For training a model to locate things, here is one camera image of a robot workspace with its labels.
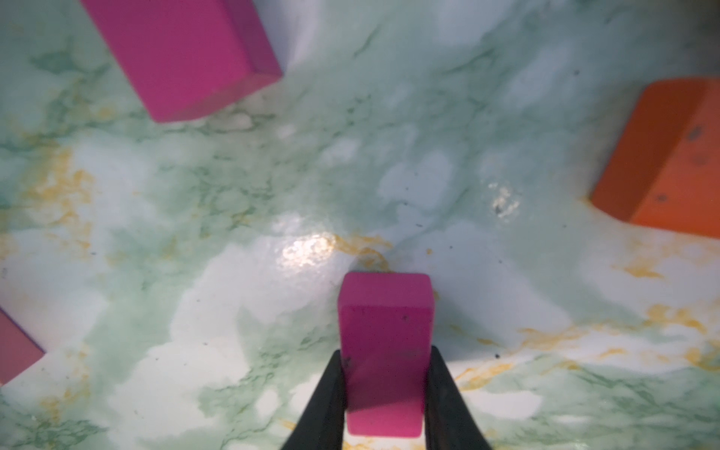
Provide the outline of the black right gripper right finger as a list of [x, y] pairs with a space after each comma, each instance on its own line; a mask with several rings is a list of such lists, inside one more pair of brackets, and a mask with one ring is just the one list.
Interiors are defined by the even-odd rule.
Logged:
[[436, 346], [427, 371], [425, 440], [428, 450], [491, 450]]

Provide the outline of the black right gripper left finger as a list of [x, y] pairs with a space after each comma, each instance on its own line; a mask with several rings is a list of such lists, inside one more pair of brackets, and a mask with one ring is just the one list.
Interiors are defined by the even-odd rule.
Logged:
[[281, 450], [340, 450], [343, 445], [346, 407], [346, 382], [341, 351], [336, 350]]

